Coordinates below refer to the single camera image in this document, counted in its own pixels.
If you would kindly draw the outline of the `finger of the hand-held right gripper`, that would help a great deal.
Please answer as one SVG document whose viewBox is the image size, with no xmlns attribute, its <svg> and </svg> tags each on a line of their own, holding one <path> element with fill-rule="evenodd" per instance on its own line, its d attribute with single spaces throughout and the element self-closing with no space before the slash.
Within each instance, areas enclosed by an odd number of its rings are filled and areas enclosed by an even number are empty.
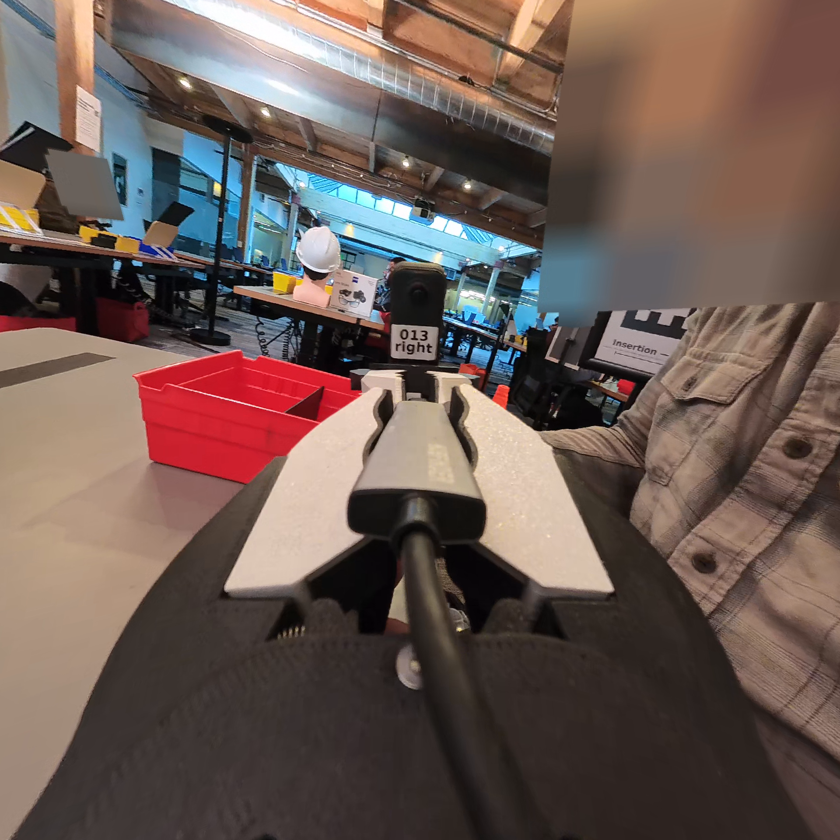
<svg viewBox="0 0 840 840">
<path fill-rule="evenodd" d="M 470 385 L 479 388 L 482 377 L 473 373 L 460 373 L 459 371 L 428 371 L 432 378 L 431 395 L 427 400 L 431 403 L 450 403 L 452 393 L 462 385 Z"/>
<path fill-rule="evenodd" d="M 363 394 L 374 389 L 390 392 L 394 403 L 406 399 L 405 373 L 400 370 L 368 370 L 363 375 Z"/>
</svg>

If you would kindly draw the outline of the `long wooden workbench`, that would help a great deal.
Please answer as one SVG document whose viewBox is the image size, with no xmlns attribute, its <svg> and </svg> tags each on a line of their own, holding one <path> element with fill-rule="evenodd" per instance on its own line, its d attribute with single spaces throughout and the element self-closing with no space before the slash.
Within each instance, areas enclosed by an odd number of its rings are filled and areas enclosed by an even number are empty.
<svg viewBox="0 0 840 840">
<path fill-rule="evenodd" d="M 142 302 L 150 320 L 186 330 L 200 326 L 203 305 L 184 299 L 204 291 L 213 261 L 164 248 L 130 250 L 80 239 L 26 235 L 2 228 L 2 316 L 75 318 L 77 332 L 98 335 L 96 299 Z M 222 260 L 224 288 L 258 280 L 271 271 Z"/>
</svg>

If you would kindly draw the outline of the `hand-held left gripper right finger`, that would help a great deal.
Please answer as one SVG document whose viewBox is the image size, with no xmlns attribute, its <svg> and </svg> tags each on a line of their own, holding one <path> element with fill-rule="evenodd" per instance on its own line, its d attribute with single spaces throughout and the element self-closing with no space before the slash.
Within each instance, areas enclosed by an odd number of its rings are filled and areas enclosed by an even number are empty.
<svg viewBox="0 0 840 840">
<path fill-rule="evenodd" d="M 526 601 L 604 601 L 614 586 L 541 436 L 470 384 L 450 414 L 465 435 L 486 503 L 477 551 L 523 584 Z"/>
</svg>

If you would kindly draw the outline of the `black bin divider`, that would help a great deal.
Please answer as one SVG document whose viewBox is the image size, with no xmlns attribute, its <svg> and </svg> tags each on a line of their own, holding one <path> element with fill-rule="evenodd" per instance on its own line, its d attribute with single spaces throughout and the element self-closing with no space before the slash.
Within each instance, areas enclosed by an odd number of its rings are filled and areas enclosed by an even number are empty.
<svg viewBox="0 0 840 840">
<path fill-rule="evenodd" d="M 319 412 L 324 390 L 324 386 L 320 386 L 313 392 L 307 394 L 305 397 L 300 399 L 300 401 L 290 406 L 283 413 L 284 416 L 305 419 L 309 422 L 317 423 L 319 421 Z"/>
</svg>

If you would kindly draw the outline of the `white hard hat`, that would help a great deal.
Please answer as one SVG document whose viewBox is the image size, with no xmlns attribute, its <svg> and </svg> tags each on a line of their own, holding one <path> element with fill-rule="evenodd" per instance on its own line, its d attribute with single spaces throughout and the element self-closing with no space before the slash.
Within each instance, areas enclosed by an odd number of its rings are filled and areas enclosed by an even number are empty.
<svg viewBox="0 0 840 840">
<path fill-rule="evenodd" d="M 340 242 L 329 227 L 311 227 L 300 236 L 296 254 L 310 276 L 330 275 L 342 267 Z"/>
</svg>

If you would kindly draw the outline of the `white product box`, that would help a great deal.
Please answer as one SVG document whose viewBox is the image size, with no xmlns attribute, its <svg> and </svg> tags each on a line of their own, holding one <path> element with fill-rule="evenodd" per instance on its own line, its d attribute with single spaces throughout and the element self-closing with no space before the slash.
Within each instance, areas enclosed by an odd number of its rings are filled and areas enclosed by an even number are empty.
<svg viewBox="0 0 840 840">
<path fill-rule="evenodd" d="M 329 309 L 351 316 L 368 319 L 375 304 L 378 279 L 348 269 L 332 275 Z"/>
</svg>

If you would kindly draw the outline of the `pink mannequin head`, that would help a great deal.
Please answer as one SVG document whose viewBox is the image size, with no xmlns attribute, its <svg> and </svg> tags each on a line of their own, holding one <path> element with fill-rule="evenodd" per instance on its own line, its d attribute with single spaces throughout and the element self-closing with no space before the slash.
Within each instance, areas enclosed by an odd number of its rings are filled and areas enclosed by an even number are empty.
<svg viewBox="0 0 840 840">
<path fill-rule="evenodd" d="M 334 266 L 328 270 L 303 266 L 301 279 L 291 293 L 293 300 L 316 308 L 328 308 L 331 292 L 327 290 L 327 285 L 335 270 Z"/>
</svg>

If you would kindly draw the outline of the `red plastic bin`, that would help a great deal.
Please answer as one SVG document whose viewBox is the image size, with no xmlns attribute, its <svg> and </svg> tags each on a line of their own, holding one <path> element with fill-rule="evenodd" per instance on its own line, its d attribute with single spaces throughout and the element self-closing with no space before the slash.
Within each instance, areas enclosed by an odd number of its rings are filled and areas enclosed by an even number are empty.
<svg viewBox="0 0 840 840">
<path fill-rule="evenodd" d="M 230 351 L 134 375 L 150 459 L 247 484 L 360 396 L 351 380 Z M 324 386 L 318 422 L 284 412 Z"/>
</svg>

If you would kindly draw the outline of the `white sign board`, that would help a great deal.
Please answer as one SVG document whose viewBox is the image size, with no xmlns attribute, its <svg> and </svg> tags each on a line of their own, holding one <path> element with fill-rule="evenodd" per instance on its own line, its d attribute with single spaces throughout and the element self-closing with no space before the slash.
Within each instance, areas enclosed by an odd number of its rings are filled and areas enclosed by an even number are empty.
<svg viewBox="0 0 840 840">
<path fill-rule="evenodd" d="M 600 311 L 581 352 L 596 371 L 640 380 L 658 373 L 686 332 L 695 308 Z"/>
</svg>

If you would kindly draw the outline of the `person's right forearm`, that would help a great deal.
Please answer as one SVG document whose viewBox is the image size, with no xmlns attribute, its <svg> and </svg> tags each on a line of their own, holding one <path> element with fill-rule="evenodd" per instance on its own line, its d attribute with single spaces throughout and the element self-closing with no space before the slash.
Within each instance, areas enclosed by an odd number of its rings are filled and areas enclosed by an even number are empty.
<svg viewBox="0 0 840 840">
<path fill-rule="evenodd" d="M 618 427 L 584 427 L 540 434 L 574 477 L 626 520 L 633 519 L 637 490 L 645 475 L 644 450 Z"/>
</svg>

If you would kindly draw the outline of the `black floor lamp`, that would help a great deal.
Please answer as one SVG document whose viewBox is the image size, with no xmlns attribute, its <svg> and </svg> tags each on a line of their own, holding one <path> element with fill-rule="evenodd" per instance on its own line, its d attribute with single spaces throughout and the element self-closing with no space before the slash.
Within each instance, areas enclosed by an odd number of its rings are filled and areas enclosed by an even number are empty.
<svg viewBox="0 0 840 840">
<path fill-rule="evenodd" d="M 217 291 L 221 277 L 222 245 L 224 239 L 224 217 L 227 207 L 228 171 L 233 143 L 248 145 L 253 140 L 252 134 L 237 123 L 219 118 L 216 115 L 203 113 L 202 123 L 215 134 L 223 138 L 222 179 L 220 182 L 220 196 L 217 206 L 217 226 L 213 266 L 206 277 L 203 314 L 206 326 L 195 327 L 190 330 L 189 337 L 196 343 L 211 349 L 225 348 L 230 344 L 230 335 L 217 331 Z"/>
</svg>

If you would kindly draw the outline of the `wooden desk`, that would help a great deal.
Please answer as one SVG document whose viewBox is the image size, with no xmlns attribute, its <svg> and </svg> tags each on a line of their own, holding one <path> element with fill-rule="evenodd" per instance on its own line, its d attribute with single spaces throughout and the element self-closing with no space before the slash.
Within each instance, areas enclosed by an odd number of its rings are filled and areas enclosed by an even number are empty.
<svg viewBox="0 0 840 840">
<path fill-rule="evenodd" d="M 346 329 L 364 338 L 368 333 L 389 333 L 389 326 L 382 320 L 382 313 L 374 311 L 363 318 L 331 308 L 320 308 L 297 301 L 292 295 L 281 295 L 270 287 L 235 286 L 234 295 L 257 301 L 261 308 L 278 310 L 281 318 L 302 321 L 304 324 L 297 363 L 327 371 L 338 359 L 337 351 L 330 351 L 333 338 L 330 333 Z"/>
</svg>

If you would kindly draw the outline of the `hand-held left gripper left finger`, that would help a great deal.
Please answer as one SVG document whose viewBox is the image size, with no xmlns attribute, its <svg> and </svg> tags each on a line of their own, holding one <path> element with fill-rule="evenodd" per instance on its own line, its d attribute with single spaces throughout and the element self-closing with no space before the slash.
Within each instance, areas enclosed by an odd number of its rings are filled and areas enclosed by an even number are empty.
<svg viewBox="0 0 840 840">
<path fill-rule="evenodd" d="M 374 387 L 290 451 L 225 582 L 226 595 L 300 595 L 371 542 L 349 527 L 347 510 L 364 457 L 386 424 L 382 408 L 389 418 L 392 392 Z"/>
</svg>

